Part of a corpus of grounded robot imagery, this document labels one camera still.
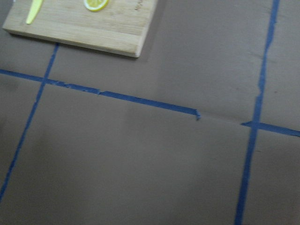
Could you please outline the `lemon slice near knife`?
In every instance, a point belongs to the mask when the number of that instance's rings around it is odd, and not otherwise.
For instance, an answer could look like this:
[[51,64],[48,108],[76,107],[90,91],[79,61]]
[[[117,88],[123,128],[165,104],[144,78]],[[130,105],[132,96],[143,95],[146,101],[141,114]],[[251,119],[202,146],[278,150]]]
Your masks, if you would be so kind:
[[109,0],[84,0],[84,6],[91,12],[97,12],[106,7]]

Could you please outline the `wooden cutting board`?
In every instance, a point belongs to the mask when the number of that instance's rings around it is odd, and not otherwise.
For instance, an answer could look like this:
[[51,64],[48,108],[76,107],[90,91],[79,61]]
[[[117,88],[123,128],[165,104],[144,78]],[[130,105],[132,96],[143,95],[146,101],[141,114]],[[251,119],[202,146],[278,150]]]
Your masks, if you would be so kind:
[[98,12],[82,0],[45,0],[32,24],[30,0],[13,3],[3,29],[11,34],[138,58],[157,7],[156,0],[110,0]]

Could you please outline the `yellow plastic knife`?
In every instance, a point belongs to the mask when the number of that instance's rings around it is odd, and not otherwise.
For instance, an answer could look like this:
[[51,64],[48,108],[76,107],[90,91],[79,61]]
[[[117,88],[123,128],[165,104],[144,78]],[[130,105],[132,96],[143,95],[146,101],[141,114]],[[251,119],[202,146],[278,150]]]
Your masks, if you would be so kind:
[[26,24],[30,25],[34,22],[35,18],[37,17],[42,5],[43,5],[43,0],[32,0],[30,9],[26,18]]

